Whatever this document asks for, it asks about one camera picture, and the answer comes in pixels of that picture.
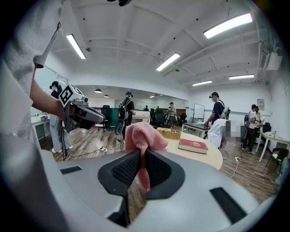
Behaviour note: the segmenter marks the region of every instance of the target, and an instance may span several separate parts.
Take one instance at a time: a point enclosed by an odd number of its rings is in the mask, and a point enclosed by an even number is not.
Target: black cap
[[[218,95],[217,92],[213,92],[213,93],[209,96],[209,98],[212,98],[213,96],[217,96],[217,97],[219,97],[219,95]]]
[[[49,88],[52,89],[52,86],[56,86],[56,87],[58,87],[58,82],[57,82],[57,81],[54,81],[54,82],[51,84],[51,86],[49,86]]]
[[[127,93],[126,93],[126,96],[129,96],[129,95],[130,95],[131,97],[133,97],[133,95],[132,95],[131,92],[127,92]]]

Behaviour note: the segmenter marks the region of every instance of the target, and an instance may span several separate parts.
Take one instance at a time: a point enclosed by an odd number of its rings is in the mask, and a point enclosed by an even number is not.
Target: shoe
[[[52,153],[61,153],[62,150],[60,150],[60,151],[55,151],[54,148],[52,148],[51,152],[52,152]]]

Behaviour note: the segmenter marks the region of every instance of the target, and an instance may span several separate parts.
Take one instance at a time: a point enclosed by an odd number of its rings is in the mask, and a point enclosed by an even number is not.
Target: light blue jeans
[[[61,147],[59,144],[59,140],[58,140],[58,127],[59,127],[59,117],[57,117],[56,115],[50,114],[50,119],[49,119],[49,130],[50,130],[50,134],[51,134],[51,138],[53,140],[53,148],[54,150],[60,151]],[[65,148],[67,149],[68,147],[72,146],[71,141],[69,140],[68,137],[68,133],[66,130],[64,131],[64,144],[65,144]]]

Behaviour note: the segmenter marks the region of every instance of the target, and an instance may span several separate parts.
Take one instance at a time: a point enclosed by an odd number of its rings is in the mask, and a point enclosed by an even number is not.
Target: whiteboard stand
[[[194,122],[194,118],[204,119],[204,106],[199,104],[194,104],[193,118],[192,122]]]

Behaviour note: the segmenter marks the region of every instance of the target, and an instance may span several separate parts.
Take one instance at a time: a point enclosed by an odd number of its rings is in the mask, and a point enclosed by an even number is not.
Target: black t-shirt
[[[222,111],[225,109],[225,107],[217,101],[213,106],[213,113],[215,113],[212,124],[215,122],[215,120],[219,119],[219,116],[222,114]]]
[[[53,96],[56,99],[58,99],[59,93],[57,91],[53,90],[53,92],[51,93],[51,96]]]
[[[128,100],[129,100],[129,99],[125,99],[125,100],[124,100],[124,106],[126,105],[126,103],[127,103]],[[135,108],[134,108],[134,103],[133,103],[132,100],[131,100],[131,102],[129,102],[129,104],[127,105],[127,109],[128,109],[129,117],[132,118],[132,112],[131,112],[131,110],[134,110],[134,109],[135,109]]]

